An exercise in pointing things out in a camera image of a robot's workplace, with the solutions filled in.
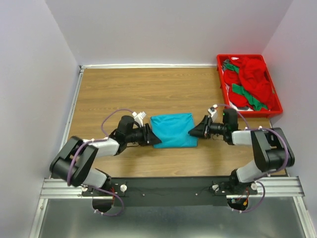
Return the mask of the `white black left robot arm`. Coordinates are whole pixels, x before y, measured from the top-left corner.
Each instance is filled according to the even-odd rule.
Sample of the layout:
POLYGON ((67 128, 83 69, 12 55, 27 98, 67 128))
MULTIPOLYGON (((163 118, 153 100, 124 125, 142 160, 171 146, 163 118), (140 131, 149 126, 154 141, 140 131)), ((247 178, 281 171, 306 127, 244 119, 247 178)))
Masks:
POLYGON ((111 190, 111 177, 93 169, 93 162, 98 157, 119 155, 129 143, 154 146, 161 140, 148 123, 142 124, 136 117, 122 116, 117 128, 105 138, 84 140, 71 137, 50 164, 50 173, 74 187, 91 186, 97 195, 104 196, 111 190))

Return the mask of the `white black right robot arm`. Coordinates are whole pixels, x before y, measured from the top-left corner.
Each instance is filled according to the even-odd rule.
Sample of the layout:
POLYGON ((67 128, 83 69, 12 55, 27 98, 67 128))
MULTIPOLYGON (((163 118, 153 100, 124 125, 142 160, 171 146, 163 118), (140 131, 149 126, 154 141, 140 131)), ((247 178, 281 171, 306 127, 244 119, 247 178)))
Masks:
POLYGON ((245 191, 256 190, 258 179, 294 165, 295 156, 281 128, 240 130, 238 112, 233 108, 224 109, 222 122, 217 123, 214 122, 216 108, 211 107, 208 115, 188 132, 189 135, 202 139, 221 135, 229 145, 251 146, 254 156, 251 162, 233 170, 225 181, 211 186, 216 195, 242 195, 245 191))

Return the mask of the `teal t-shirt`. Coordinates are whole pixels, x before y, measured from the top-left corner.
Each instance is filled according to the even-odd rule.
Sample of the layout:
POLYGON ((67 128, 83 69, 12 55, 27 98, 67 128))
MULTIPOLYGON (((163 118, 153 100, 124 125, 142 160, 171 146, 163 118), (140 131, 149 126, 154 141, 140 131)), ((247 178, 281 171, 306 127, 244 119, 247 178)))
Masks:
POLYGON ((153 133, 161 140, 161 143, 153 146, 154 148, 197 147, 198 138, 188 133, 195 127, 192 113, 152 116, 150 121, 153 133))

